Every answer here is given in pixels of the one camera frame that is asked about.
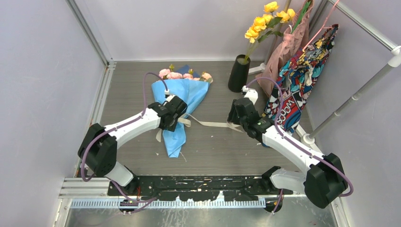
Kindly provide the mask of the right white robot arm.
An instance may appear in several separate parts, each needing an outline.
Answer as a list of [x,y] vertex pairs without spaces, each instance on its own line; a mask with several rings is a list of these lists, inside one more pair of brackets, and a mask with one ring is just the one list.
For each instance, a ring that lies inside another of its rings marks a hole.
[[304,193],[323,209],[348,189],[338,156],[317,152],[276,128],[272,119],[259,115],[249,98],[233,100],[227,120],[241,125],[250,138],[278,151],[299,168],[300,172],[281,167],[265,172],[262,187],[266,193],[275,194],[279,189]]

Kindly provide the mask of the cream ribbon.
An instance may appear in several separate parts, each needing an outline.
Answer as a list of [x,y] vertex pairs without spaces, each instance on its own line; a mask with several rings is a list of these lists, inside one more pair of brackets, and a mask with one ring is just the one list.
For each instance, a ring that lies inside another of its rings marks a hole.
[[183,123],[185,127],[191,127],[192,120],[195,120],[198,124],[202,125],[202,126],[206,126],[206,127],[218,127],[218,128],[230,128],[234,131],[237,132],[241,132],[242,131],[238,128],[240,127],[240,125],[234,124],[232,122],[205,122],[205,121],[199,121],[197,118],[195,118],[194,116],[185,113],[184,116],[189,116],[190,119],[184,118],[184,117],[180,117],[178,118],[178,122],[179,123]]

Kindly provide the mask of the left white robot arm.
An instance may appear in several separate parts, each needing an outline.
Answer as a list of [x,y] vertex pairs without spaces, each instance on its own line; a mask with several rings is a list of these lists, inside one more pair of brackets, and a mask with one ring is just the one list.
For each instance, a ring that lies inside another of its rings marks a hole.
[[126,195],[133,195],[139,185],[137,176],[117,161],[117,150],[131,139],[154,129],[175,131],[178,119],[188,105],[170,95],[163,103],[155,102],[141,113],[121,122],[91,125],[78,150],[81,163],[98,177],[107,177],[119,185]]

